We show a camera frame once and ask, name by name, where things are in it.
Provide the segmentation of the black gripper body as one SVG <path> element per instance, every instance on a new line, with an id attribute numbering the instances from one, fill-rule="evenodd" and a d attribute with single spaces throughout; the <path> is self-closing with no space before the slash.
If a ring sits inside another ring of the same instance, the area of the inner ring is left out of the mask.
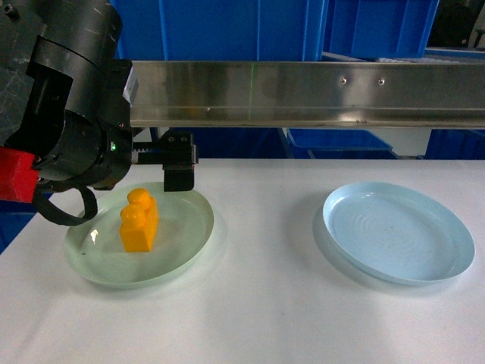
<path id="1" fill-rule="evenodd" d="M 103 71 L 83 62 L 36 69 L 36 171 L 40 190 L 111 190 L 125 177 L 132 152 L 143 164 L 195 164 L 193 135 L 170 130 L 155 142 L 133 142 L 133 64 L 111 60 Z"/>

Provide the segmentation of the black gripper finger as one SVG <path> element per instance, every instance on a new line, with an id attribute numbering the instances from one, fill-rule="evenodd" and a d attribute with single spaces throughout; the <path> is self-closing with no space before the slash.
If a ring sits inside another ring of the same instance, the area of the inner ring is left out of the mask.
<path id="1" fill-rule="evenodd" d="M 193 164 L 165 164 L 163 171 L 165 192 L 184 192 L 194 188 L 195 172 Z"/>

